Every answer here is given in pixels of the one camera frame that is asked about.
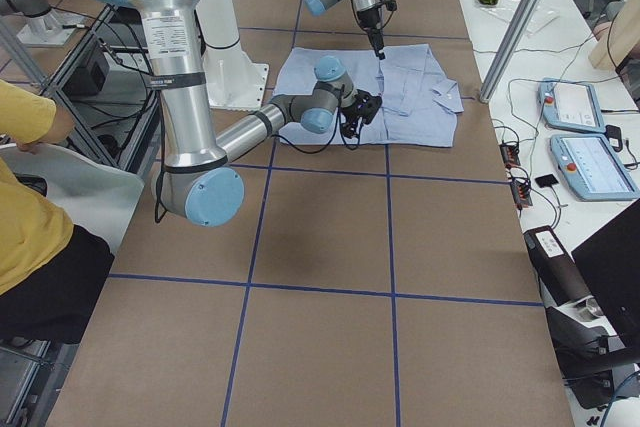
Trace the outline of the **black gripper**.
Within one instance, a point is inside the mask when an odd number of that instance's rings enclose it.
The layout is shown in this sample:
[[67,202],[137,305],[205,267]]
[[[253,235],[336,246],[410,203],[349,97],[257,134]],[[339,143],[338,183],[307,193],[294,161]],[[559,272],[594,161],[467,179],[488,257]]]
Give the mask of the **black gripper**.
[[382,19],[380,9],[372,7],[357,12],[361,29],[366,33],[372,49],[379,60],[386,58],[384,53],[384,37],[382,33]]
[[356,100],[341,108],[344,119],[341,121],[341,135],[345,138],[359,138],[358,128],[360,124],[370,122],[372,112],[372,97],[357,96]]

